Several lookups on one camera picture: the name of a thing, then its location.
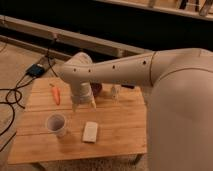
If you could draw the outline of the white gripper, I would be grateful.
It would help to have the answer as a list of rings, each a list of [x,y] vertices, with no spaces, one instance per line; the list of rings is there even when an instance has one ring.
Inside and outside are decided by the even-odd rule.
[[[93,92],[91,85],[89,83],[76,83],[70,85],[71,90],[71,99],[72,99],[72,109],[73,112],[76,112],[78,105],[77,104],[84,104],[89,103],[91,107],[96,109],[97,105],[95,100],[93,99]]]

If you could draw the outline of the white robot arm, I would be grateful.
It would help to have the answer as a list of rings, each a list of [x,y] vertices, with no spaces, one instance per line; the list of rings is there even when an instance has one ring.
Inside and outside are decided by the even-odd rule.
[[[59,77],[70,85],[74,106],[93,99],[93,83],[149,87],[149,171],[213,171],[212,51],[152,51],[100,63],[80,52]]]

